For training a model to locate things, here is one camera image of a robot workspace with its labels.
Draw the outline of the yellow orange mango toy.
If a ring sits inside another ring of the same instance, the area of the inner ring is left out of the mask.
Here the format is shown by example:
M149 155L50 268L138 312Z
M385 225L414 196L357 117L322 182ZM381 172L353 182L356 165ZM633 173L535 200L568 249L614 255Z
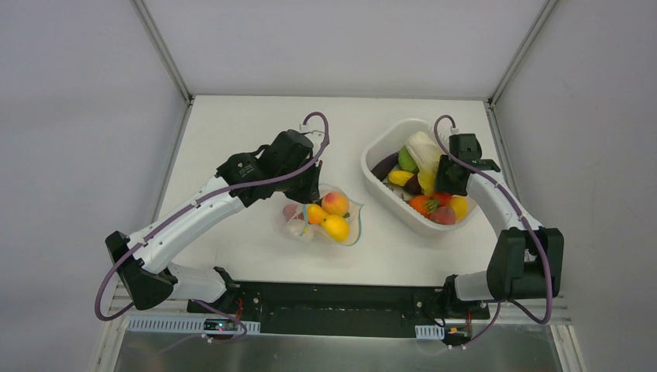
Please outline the yellow orange mango toy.
M329 214L320 205L309 204L306 205L306 216L309 224L320 226Z

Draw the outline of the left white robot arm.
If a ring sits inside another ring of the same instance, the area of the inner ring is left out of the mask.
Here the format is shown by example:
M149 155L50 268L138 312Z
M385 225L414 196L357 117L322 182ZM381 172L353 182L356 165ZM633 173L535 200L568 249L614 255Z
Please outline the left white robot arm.
M230 312L236 293L214 269L194 269L173 259L211 227L280 192L299 203L319 198L319 157L307 133L288 129L269 145L236 153L221 164L198 192L154 224L126 235L115 231L105 246L131 307L151 309L172 295L207 302L217 313Z

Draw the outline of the red apple toy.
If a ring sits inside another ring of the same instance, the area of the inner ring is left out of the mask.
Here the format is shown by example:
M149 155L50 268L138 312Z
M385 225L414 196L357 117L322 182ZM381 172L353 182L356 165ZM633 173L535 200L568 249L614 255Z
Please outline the red apple toy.
M298 204L285 205L282 210L282 215L286 222L293 219L300 219L300 220L304 219L302 208Z

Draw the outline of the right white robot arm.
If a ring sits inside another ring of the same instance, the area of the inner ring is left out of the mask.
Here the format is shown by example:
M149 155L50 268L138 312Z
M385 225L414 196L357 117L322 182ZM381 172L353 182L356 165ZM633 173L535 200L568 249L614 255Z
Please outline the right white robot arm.
M452 289L439 298L443 313L460 317L472 301L552 301L560 290L563 234L529 215L497 164L482 157L475 135L451 135L448 151L440 158L436 190L473 199L493 227L497 243L485 270L446 280Z

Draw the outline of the clear zip top bag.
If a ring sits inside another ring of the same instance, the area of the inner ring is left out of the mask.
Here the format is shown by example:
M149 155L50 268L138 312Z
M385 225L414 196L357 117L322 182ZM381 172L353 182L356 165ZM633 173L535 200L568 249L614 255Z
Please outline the clear zip top bag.
M319 200L310 204L292 202L282 209L287 233L300 241L353 246L363 233L363 204L341 189L319 185Z

